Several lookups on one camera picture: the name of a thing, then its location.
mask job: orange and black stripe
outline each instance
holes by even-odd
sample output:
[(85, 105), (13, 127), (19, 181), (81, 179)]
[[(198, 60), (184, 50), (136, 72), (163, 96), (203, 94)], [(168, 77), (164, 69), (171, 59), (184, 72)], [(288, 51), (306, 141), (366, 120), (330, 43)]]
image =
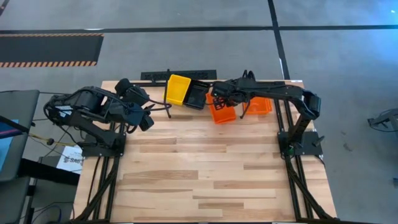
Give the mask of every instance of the orange and black stripe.
[(0, 34), (0, 68), (95, 66), (103, 38), (97, 33)]
[(87, 67), (97, 62), (0, 62), (0, 68)]

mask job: black mount bracket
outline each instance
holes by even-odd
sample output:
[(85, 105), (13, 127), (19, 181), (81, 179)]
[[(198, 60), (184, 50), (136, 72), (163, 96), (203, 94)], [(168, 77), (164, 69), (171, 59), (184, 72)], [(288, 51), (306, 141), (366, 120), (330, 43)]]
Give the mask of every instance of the black mount bracket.
[(126, 135), (121, 134), (115, 139), (115, 144), (109, 148), (101, 144), (96, 143), (95, 137), (87, 134), (84, 142), (81, 143), (83, 146), (82, 156), (84, 157), (116, 157), (123, 156), (124, 145), (126, 144)]
[[(292, 155), (293, 152), (289, 152), (288, 135), (286, 131), (278, 133), (278, 142), (280, 153)], [(316, 131), (306, 131), (303, 133), (302, 147), (296, 147), (294, 150), (294, 156), (304, 155), (322, 155), (322, 147), (320, 141), (323, 137), (319, 137)]]

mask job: wooden tabletop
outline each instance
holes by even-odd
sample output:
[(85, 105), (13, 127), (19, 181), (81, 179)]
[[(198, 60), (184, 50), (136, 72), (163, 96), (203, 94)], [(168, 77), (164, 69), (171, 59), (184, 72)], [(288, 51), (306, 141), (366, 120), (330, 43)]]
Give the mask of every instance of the wooden tabletop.
[[(303, 87), (302, 82), (288, 83)], [(102, 88), (114, 92), (115, 84), (103, 82)], [(162, 101), (163, 87), (145, 90), (151, 99)], [(280, 106), (288, 127), (282, 102)], [(235, 110), (239, 116), (242, 106)], [(291, 110), (297, 119), (293, 105)], [(228, 124), (215, 124), (208, 108), (198, 111), (173, 105), (170, 113), (172, 118), (168, 119), (165, 111), (152, 112), (155, 125), (150, 130), (138, 128), (127, 136), (111, 222), (295, 220), (285, 163), (279, 153), (274, 105), (267, 115), (246, 115)], [(76, 215), (86, 207), (96, 160), (91, 157), (84, 161), (74, 203)], [(335, 216), (324, 166), (314, 156), (302, 156), (302, 160), (309, 191)], [(305, 217), (302, 194), (297, 191)], [(104, 217), (107, 198), (106, 192), (100, 218)]]

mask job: white paper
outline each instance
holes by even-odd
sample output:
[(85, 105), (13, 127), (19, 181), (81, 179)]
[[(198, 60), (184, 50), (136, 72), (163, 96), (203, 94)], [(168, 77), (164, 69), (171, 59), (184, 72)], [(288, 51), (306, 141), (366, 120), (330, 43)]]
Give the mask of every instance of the white paper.
[(61, 156), (61, 159), (58, 161), (57, 168), (80, 174), (83, 168), (81, 149), (78, 146), (65, 146), (62, 154), (64, 156)]

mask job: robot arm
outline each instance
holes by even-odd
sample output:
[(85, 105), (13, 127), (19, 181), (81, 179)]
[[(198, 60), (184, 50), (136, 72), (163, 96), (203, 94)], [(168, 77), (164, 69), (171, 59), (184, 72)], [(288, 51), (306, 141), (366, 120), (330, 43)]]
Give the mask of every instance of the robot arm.
[(54, 95), (44, 106), (44, 114), (57, 126), (73, 126), (88, 133), (84, 142), (78, 142), (83, 156), (118, 156), (123, 153), (126, 136), (113, 130), (102, 130), (93, 124), (126, 123), (148, 130), (154, 121), (150, 112), (154, 105), (142, 108), (150, 101), (142, 88), (127, 79), (120, 80), (116, 93), (95, 86), (87, 86), (67, 95)]
[(211, 95), (217, 110), (240, 103), (250, 104), (250, 100), (254, 97), (287, 100), (293, 103), (300, 117), (289, 129), (288, 143), (292, 147), (301, 146), (305, 129), (320, 114), (321, 99), (317, 95), (298, 86), (285, 85), (284, 82), (258, 83), (254, 77), (241, 77), (225, 82), (214, 82)]

